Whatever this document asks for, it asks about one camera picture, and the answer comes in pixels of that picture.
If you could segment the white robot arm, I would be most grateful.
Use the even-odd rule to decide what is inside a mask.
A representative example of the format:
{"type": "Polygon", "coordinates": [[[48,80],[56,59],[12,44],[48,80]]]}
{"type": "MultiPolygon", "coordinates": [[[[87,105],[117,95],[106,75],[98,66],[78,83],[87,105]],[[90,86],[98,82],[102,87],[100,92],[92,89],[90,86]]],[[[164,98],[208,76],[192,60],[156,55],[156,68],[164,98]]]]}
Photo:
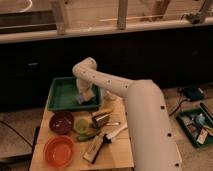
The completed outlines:
{"type": "Polygon", "coordinates": [[[72,72],[80,79],[80,90],[94,84],[123,98],[135,171],[182,171],[165,99],[152,80],[99,72],[91,57],[74,65],[72,72]]]}

